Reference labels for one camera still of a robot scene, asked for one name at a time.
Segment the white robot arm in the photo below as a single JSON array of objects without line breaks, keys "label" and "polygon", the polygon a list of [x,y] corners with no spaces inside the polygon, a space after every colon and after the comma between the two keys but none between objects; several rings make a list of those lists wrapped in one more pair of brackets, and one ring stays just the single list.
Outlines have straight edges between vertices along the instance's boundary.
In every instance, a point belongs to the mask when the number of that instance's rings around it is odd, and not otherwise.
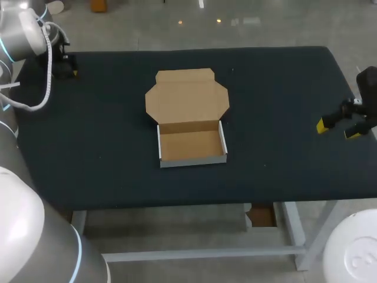
[{"label": "white robot arm", "polygon": [[[52,22],[43,0],[0,0],[0,100],[3,110],[13,106],[27,111],[42,108],[51,89],[52,46],[65,32]],[[48,51],[47,89],[43,101],[37,106],[27,106],[9,98],[12,63]]]}]

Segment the black table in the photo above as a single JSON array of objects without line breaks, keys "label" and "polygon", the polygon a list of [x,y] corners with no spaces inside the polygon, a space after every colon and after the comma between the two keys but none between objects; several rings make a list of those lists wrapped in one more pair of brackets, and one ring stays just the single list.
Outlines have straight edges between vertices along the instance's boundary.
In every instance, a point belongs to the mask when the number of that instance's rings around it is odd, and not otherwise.
[{"label": "black table", "polygon": [[[373,134],[345,140],[316,123],[352,92],[327,48],[84,52],[46,109],[17,112],[19,146],[39,194],[84,210],[377,196]],[[229,91],[226,164],[159,168],[145,93],[158,70],[211,68]],[[25,63],[12,97],[36,104],[45,76]]]}]

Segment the box lid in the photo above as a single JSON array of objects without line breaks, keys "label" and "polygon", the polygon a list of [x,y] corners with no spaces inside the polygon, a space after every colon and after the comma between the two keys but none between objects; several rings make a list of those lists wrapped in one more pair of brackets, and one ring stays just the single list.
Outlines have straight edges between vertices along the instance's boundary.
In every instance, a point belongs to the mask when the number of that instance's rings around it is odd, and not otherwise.
[{"label": "box lid", "polygon": [[228,91],[211,69],[159,71],[145,107],[159,124],[219,120],[229,108]]}]

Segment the open cardboard box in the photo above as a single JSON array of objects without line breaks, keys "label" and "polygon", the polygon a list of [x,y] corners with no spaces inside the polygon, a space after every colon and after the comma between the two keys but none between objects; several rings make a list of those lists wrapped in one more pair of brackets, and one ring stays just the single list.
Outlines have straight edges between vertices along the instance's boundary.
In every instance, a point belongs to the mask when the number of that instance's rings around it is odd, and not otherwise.
[{"label": "open cardboard box", "polygon": [[219,119],[229,108],[228,91],[211,69],[159,71],[145,107],[158,123],[161,168],[226,162]]}]

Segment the gray floor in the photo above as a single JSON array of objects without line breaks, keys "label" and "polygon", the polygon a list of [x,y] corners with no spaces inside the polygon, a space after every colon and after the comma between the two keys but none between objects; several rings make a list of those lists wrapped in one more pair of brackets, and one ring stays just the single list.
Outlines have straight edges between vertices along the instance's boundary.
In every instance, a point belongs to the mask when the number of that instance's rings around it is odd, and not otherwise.
[{"label": "gray floor", "polygon": [[[368,0],[117,0],[92,14],[89,0],[55,16],[76,51],[325,45],[357,94],[358,68],[377,65],[377,6]],[[309,231],[323,202],[299,203]],[[348,202],[348,214],[377,207]],[[101,252],[259,246],[287,242],[284,229],[245,232],[241,205],[95,211],[86,235]],[[121,282],[324,282],[320,259],[296,272],[290,256],[110,265]]]}]

